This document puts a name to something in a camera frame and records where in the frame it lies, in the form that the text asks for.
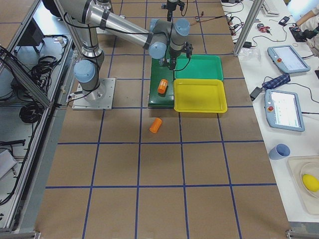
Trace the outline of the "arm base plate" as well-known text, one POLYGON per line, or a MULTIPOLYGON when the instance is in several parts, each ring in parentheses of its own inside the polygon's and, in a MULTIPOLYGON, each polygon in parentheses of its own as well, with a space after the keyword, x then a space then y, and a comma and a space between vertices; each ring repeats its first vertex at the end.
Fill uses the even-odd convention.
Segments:
POLYGON ((100 78, 100 86, 95 91, 89 93, 82 90, 78 83, 78 94, 72 93, 73 110, 111 110, 113 105, 115 78, 100 78))

